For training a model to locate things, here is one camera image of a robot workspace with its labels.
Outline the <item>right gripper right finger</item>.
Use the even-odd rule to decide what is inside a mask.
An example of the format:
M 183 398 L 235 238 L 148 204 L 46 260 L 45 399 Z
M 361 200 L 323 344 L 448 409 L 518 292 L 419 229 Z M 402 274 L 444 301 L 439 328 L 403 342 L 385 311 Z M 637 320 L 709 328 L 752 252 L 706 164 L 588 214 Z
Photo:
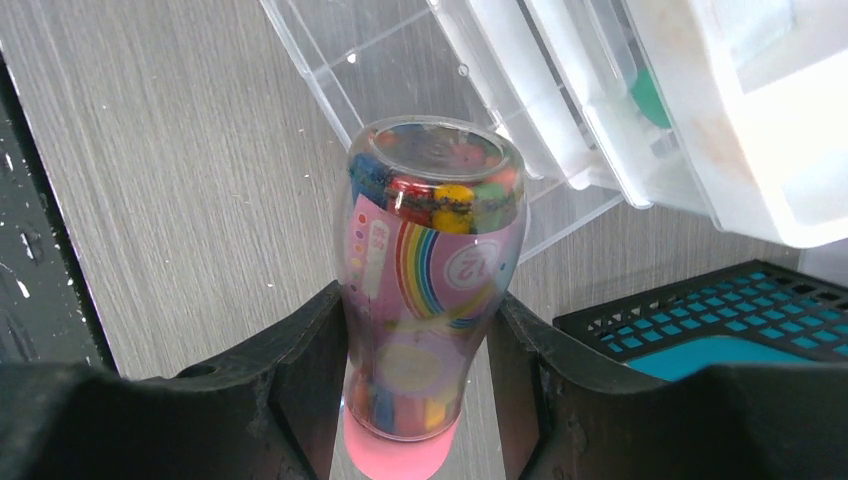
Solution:
M 513 296 L 487 338 L 510 479 L 843 479 L 843 364 L 724 364 L 666 382 Z

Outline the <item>white plastic drawer unit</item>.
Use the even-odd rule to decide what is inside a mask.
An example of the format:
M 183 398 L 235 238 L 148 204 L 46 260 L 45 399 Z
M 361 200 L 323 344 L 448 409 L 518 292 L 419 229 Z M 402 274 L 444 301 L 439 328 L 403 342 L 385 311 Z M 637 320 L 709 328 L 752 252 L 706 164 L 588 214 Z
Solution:
M 532 257 L 619 201 L 796 249 L 847 236 L 843 1 L 266 1 L 349 145 L 398 116 L 520 150 Z M 647 68 L 672 127 L 630 95 Z

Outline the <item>green eraser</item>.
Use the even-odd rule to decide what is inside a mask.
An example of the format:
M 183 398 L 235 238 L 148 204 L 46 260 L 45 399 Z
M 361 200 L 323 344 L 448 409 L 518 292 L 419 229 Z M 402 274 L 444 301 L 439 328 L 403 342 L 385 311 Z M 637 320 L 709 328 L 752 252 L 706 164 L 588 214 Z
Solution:
M 672 127 L 656 86 L 647 68 L 637 71 L 630 88 L 630 95 L 641 114 L 652 124 L 662 129 Z

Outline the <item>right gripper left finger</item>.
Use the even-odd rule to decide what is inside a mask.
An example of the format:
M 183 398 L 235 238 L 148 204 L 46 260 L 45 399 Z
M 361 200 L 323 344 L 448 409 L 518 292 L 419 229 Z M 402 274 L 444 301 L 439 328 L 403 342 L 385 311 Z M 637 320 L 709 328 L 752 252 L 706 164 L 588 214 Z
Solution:
M 1 369 L 5 479 L 326 479 L 347 357 L 340 286 L 172 378 Z

